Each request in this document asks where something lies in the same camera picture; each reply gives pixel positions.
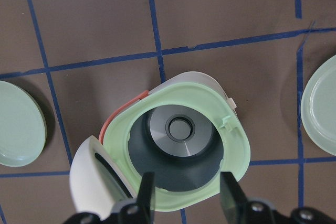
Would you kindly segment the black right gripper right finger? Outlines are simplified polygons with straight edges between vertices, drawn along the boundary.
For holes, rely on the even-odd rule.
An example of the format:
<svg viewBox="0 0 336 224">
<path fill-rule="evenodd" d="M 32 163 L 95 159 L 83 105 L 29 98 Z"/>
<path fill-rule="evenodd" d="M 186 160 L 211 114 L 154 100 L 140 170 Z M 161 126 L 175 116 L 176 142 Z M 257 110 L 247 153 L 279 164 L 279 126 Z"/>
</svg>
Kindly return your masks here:
<svg viewBox="0 0 336 224">
<path fill-rule="evenodd" d="M 248 198 L 231 172 L 220 174 L 220 203 L 228 223 L 335 223 L 315 208 L 296 208 L 285 216 L 265 200 Z"/>
</svg>

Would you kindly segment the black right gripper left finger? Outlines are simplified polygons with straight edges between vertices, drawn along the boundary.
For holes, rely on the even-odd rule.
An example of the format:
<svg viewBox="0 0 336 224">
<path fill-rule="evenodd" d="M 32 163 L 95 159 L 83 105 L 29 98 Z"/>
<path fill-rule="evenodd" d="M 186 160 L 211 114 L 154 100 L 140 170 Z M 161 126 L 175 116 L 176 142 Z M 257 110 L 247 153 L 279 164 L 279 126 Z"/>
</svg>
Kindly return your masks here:
<svg viewBox="0 0 336 224">
<path fill-rule="evenodd" d="M 142 176 L 138 196 L 134 203 L 121 207 L 102 220 L 98 215 L 81 212 L 69 217 L 65 223 L 154 223 L 155 174 L 146 172 Z"/>
</svg>

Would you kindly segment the green plate near left arm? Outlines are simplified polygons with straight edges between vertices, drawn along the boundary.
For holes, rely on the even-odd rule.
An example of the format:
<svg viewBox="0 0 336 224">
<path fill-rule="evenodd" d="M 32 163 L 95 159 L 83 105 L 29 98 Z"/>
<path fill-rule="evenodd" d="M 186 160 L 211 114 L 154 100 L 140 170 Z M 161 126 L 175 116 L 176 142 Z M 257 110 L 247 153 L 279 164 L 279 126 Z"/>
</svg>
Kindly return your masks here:
<svg viewBox="0 0 336 224">
<path fill-rule="evenodd" d="M 335 56 L 309 79 L 301 99 L 301 121 L 316 146 L 335 155 Z"/>
</svg>

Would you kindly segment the green plate near right arm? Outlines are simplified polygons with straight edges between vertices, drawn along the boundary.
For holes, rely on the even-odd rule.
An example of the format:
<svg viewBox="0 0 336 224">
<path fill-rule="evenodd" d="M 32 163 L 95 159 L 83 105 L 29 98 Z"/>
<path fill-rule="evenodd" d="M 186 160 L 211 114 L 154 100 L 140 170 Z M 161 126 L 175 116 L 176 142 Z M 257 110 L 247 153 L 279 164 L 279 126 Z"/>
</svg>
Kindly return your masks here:
<svg viewBox="0 0 336 224">
<path fill-rule="evenodd" d="M 44 114 L 24 89 L 1 81 L 1 164 L 22 167 L 35 161 L 46 143 Z"/>
</svg>

